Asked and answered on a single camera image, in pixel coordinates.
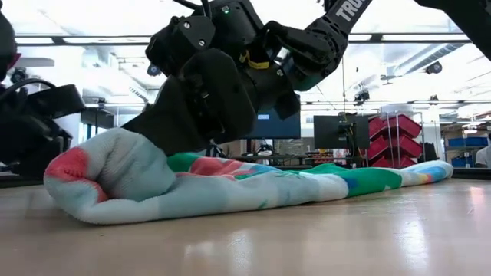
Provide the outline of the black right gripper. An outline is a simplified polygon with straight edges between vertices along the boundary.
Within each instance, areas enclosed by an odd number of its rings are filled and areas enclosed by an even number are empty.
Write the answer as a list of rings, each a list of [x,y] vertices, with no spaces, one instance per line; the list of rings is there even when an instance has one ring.
[[[215,48],[186,62],[186,90],[178,78],[168,77],[154,104],[123,125],[167,156],[199,152],[209,140],[228,143],[245,136],[253,128],[255,109],[274,108],[283,120],[300,111],[299,96],[275,62],[282,49],[275,26],[263,24],[249,0],[212,0],[210,8]],[[240,63],[245,51],[255,62],[268,61],[269,68]]]

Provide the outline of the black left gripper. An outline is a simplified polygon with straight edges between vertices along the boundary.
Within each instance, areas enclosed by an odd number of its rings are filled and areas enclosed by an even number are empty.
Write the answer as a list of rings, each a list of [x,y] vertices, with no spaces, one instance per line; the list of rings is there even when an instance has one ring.
[[[26,177],[42,177],[49,163],[71,145],[72,134],[56,119],[28,106],[25,88],[0,92],[0,163]]]

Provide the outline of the dinosaur print towel green back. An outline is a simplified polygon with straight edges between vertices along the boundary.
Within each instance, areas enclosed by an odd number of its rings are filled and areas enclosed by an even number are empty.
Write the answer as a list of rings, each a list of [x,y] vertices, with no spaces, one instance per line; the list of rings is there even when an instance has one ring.
[[[166,156],[144,136],[112,129],[53,159],[44,186],[70,216],[117,225],[327,202],[452,174],[441,160],[403,169],[322,164],[293,171],[195,153]]]

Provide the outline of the large dark monitor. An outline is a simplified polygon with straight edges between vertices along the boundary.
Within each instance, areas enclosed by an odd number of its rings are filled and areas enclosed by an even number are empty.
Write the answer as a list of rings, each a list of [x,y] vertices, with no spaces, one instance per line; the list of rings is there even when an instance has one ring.
[[[300,112],[283,120],[272,108],[258,113],[253,131],[246,134],[243,139],[299,139],[300,137]]]

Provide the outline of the dark background desk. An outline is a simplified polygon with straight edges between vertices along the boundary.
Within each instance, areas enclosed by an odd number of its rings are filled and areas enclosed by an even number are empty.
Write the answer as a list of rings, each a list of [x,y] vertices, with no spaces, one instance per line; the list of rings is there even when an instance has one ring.
[[[333,157],[331,154],[275,154],[271,156],[234,156],[232,159],[248,163],[262,163],[269,161],[278,168],[308,168],[325,163],[336,163],[345,168],[360,168],[365,166],[365,161],[359,157]]]

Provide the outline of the small black monitor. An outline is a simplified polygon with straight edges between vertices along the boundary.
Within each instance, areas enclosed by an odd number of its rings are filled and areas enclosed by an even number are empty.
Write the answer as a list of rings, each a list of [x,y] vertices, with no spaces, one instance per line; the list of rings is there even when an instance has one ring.
[[[369,120],[363,116],[313,116],[315,149],[367,149]]]

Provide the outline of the black overhead light bar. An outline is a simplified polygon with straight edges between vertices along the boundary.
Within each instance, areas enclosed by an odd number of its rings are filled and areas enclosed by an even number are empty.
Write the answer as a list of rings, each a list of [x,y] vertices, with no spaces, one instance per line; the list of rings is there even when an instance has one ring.
[[[150,41],[149,35],[119,36],[62,36],[62,35],[22,35],[15,38],[25,47],[70,45],[145,45]],[[464,33],[354,33],[348,36],[350,44],[426,44],[426,43],[470,43]]]

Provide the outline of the red storage bin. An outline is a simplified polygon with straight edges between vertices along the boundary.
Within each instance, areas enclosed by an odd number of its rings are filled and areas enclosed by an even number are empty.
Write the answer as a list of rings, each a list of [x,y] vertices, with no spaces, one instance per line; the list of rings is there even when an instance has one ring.
[[[404,114],[398,114],[387,118],[374,117],[369,119],[369,138],[376,139],[379,136],[388,136],[388,132],[392,135],[404,134],[411,138],[416,138],[422,126]]]
[[[405,168],[415,164],[416,162],[414,162],[411,158],[407,156],[402,156],[401,158],[396,157],[394,159],[381,156],[380,158],[376,158],[370,161],[370,166],[372,167],[385,167],[395,169]]]
[[[399,148],[402,156],[409,156],[410,158],[419,158],[423,153],[423,147],[408,136],[396,137],[392,139],[392,143],[389,139],[379,136],[371,142],[367,150],[367,157],[372,160],[391,148]]]

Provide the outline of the black case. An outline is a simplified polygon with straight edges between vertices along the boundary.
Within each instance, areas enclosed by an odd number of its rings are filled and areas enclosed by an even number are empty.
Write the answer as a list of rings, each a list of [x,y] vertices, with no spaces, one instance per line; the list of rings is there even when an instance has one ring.
[[[423,163],[426,161],[438,160],[438,155],[436,148],[433,143],[424,143],[423,152],[421,156],[417,159],[418,163]]]

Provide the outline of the blue storage bin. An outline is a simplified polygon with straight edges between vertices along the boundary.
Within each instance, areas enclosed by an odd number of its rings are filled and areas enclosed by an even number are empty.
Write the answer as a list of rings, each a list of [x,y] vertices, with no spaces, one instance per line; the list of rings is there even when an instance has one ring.
[[[488,146],[488,139],[481,136],[472,136],[467,138],[452,138],[448,140],[448,146]]]
[[[472,156],[453,157],[451,159],[451,164],[454,167],[461,167],[461,168],[473,168],[474,167],[474,161],[473,161]]]

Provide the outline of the person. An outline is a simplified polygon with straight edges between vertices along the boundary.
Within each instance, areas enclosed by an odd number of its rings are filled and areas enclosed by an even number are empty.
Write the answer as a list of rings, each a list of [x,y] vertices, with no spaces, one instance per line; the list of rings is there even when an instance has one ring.
[[[488,146],[476,152],[476,168],[491,169],[491,133],[488,134]]]

